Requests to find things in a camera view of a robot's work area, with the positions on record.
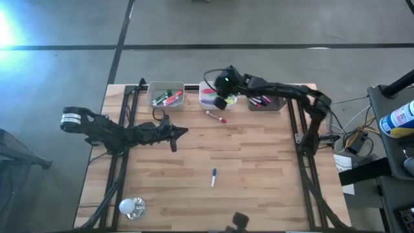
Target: red marker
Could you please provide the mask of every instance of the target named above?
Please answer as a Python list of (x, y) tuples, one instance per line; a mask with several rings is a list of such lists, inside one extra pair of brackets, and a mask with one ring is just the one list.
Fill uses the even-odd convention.
[(220, 120), (223, 123), (226, 123), (227, 122), (227, 120), (224, 119), (223, 117), (219, 117), (216, 114), (211, 113), (210, 111), (206, 111), (206, 114), (209, 115), (209, 116), (211, 116), (211, 117), (216, 118), (217, 120)]
[(256, 101), (248, 99), (248, 101), (250, 101), (250, 103), (252, 103), (254, 106), (256, 107), (260, 107), (260, 104), (256, 103)]
[(202, 92), (204, 94), (212, 94), (212, 93), (215, 93), (215, 91), (213, 89), (203, 89)]
[(164, 104), (164, 106), (170, 105), (180, 98), (179, 97), (180, 94), (182, 94), (181, 90), (173, 94), (172, 96), (168, 97), (168, 99), (164, 100), (162, 103)]

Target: yellow wire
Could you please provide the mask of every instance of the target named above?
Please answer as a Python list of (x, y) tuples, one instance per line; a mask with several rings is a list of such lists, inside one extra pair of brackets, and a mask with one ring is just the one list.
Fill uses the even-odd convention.
[[(375, 119), (375, 116), (372, 116), (369, 120), (367, 120), (367, 122), (369, 122), (369, 121), (371, 121), (371, 120), (373, 120), (373, 119)], [(353, 138), (351, 139), (351, 141), (349, 141), (349, 139), (347, 139), (346, 140), (346, 142), (345, 142), (345, 145), (346, 145), (346, 147), (349, 147), (350, 145), (352, 145), (354, 142), (355, 142), (355, 140), (356, 140), (356, 136), (358, 135), (358, 133), (359, 132), (361, 132), (361, 131), (366, 131), (366, 132), (371, 132), (371, 133), (376, 133), (377, 135), (379, 135), (380, 134), (380, 132), (378, 131), (378, 130), (375, 130), (375, 129), (370, 129), (370, 128), (367, 128), (368, 126), (365, 126), (364, 127), (364, 125), (361, 125), (360, 126), (360, 130), (358, 131), (358, 132), (356, 132), (355, 134), (354, 134), (354, 136), (353, 136)]]

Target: container of markers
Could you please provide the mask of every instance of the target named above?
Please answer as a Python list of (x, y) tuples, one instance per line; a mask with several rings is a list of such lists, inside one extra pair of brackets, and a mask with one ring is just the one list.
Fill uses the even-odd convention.
[[(211, 87), (215, 88), (213, 82), (210, 81), (208, 83), (211, 85)], [(199, 101), (201, 108), (204, 110), (218, 110), (218, 108), (216, 108), (213, 104), (215, 97), (217, 97), (217, 93), (211, 89), (206, 82), (201, 82), (199, 88)], [(231, 110), (234, 108), (234, 105), (237, 102), (237, 97), (231, 95), (226, 99), (226, 101), (226, 110)]]
[(247, 100), (247, 106), (251, 111), (279, 111), (286, 102), (285, 98), (256, 96)]
[(147, 104), (152, 108), (179, 111), (184, 107), (184, 88), (182, 82), (150, 82)]

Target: pink marker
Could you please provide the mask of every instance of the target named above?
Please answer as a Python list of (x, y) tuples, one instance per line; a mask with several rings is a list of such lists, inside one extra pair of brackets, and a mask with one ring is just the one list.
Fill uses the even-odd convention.
[(211, 117), (213, 117), (213, 118), (216, 118), (217, 120), (220, 120), (223, 123), (226, 123), (227, 122), (226, 119), (224, 119), (223, 117), (219, 117), (216, 114), (211, 113), (209, 110), (206, 111), (206, 114), (209, 115), (209, 116), (211, 116)]
[(261, 96), (261, 97), (264, 98), (269, 104), (272, 103), (272, 101), (269, 98), (267, 98), (267, 96)]

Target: black metal frame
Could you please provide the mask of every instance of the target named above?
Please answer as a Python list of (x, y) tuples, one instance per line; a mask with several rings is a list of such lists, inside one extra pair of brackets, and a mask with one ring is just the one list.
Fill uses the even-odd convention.
[[(141, 79), (140, 84), (138, 86), (128, 85), (125, 87), (124, 99), (122, 100), (122, 108), (121, 108), (120, 118), (118, 122), (120, 125), (124, 125), (125, 109), (126, 109), (126, 106), (128, 105), (129, 96), (133, 93), (134, 95), (133, 95), (133, 103), (132, 103), (132, 108), (131, 108), (131, 118), (130, 118), (131, 120), (128, 125), (128, 127), (133, 127), (136, 109), (138, 105), (138, 94), (139, 94), (139, 91), (145, 91), (145, 90), (147, 90), (147, 85), (145, 85), (144, 79)], [(199, 90), (199, 85), (186, 85), (185, 90), (197, 91)], [(321, 195), (318, 172), (316, 169), (316, 163), (315, 163), (314, 157), (313, 156), (307, 157), (309, 160), (308, 169), (310, 169), (310, 174), (311, 174), (311, 178), (309, 178), (309, 176), (307, 175), (307, 171), (306, 171), (307, 167), (305, 166), (305, 161), (304, 161), (305, 156), (299, 151), (299, 144), (296, 142), (296, 139), (295, 139), (295, 134), (298, 134), (298, 125), (296, 122), (292, 100), (287, 100), (287, 106), (289, 109), (289, 118), (290, 118), (290, 124), (292, 128), (293, 141), (295, 145), (296, 155), (298, 158), (298, 168), (299, 168), (299, 173), (301, 177), (303, 198), (305, 200), (305, 208), (306, 208), (306, 213), (307, 213), (308, 222), (309, 222), (309, 229), (310, 229), (309, 231), (310, 232), (312, 231), (372, 232), (372, 231), (364, 231), (364, 230), (355, 230), (353, 228), (346, 228), (346, 226), (343, 223), (341, 223), (339, 219), (335, 216), (333, 211), (329, 208), (328, 204), (323, 200), (323, 197)], [(303, 111), (303, 108), (299, 103), (298, 103), (298, 112), (299, 112), (302, 131), (303, 133), (306, 133), (308, 130), (308, 127), (307, 127), (307, 122), (305, 118), (305, 112)], [(105, 197), (101, 205), (97, 208), (96, 212), (93, 215), (96, 221), (94, 221), (92, 224), (89, 224), (89, 226), (86, 229), (74, 228), (72, 230), (68, 230), (65, 232), (72, 233), (72, 232), (116, 232), (117, 231), (118, 219), (119, 219), (120, 213), (119, 213), (119, 209), (116, 206), (120, 204), (121, 199), (122, 199), (122, 192), (124, 189), (124, 182), (125, 182), (125, 177), (126, 177), (127, 162), (129, 158), (129, 148), (125, 149), (121, 158), (122, 158), (122, 163), (121, 163), (120, 172), (119, 172), (118, 178), (115, 181), (114, 181), (115, 168), (116, 168), (118, 157), (114, 156), (111, 159), (107, 186), (105, 188)], [(319, 215), (321, 227), (316, 226), (310, 193), (314, 196), (316, 200), (316, 205), (318, 207), (318, 215)], [(116, 199), (115, 199), (115, 208), (114, 208), (113, 218), (112, 218), (111, 226), (107, 227), (106, 224), (107, 224), (108, 206), (109, 206), (111, 199), (113, 198), (115, 194), (116, 194)], [(93, 226), (97, 222), (98, 217), (100, 218), (98, 228), (93, 228)], [(331, 223), (337, 228), (329, 228), (327, 217), (331, 220)]]

